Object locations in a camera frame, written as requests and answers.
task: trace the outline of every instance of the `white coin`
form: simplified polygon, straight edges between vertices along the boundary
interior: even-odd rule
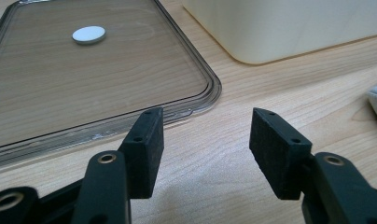
[[[104,39],[105,29],[100,26],[87,26],[76,30],[72,37],[78,44],[94,44]]]

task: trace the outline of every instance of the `clear plastic container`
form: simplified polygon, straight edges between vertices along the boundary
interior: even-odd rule
[[[105,28],[83,46],[72,33]],[[209,108],[221,85],[158,1],[21,1],[0,20],[0,165]]]

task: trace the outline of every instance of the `wood grain surface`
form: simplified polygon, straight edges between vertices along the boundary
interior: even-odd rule
[[[12,1],[0,0],[0,16]],[[223,85],[215,106],[165,129],[154,195],[132,201],[133,223],[303,223],[300,201],[276,199],[248,148],[252,108],[272,110],[313,144],[344,156],[377,188],[377,37],[253,66],[221,48],[181,6],[162,3]],[[0,168],[0,190],[31,186],[44,196],[84,175],[95,153],[122,139]]]

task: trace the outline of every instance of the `screw hole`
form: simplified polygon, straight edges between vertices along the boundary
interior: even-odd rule
[[[298,139],[298,138],[292,138],[291,141],[294,142],[294,143],[300,143],[301,142],[301,140]]]
[[[332,164],[332,165],[338,165],[338,166],[343,166],[344,163],[342,160],[340,160],[339,158],[337,157],[333,157],[333,156],[326,156],[325,157],[325,161]]]
[[[100,158],[98,158],[98,162],[99,163],[110,163],[112,161],[115,161],[116,158],[117,158],[116,155],[105,154],[105,155],[101,156]]]
[[[0,197],[0,212],[6,211],[23,200],[23,194],[20,192],[11,192]]]
[[[135,137],[133,139],[133,141],[135,141],[135,142],[142,142],[142,140],[143,140],[143,138],[141,138],[141,137]]]
[[[100,214],[90,219],[90,224],[105,224],[107,223],[107,216]]]

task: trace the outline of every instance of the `white container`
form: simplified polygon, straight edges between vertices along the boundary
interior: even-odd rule
[[[244,63],[268,63],[377,35],[377,0],[182,0]]]

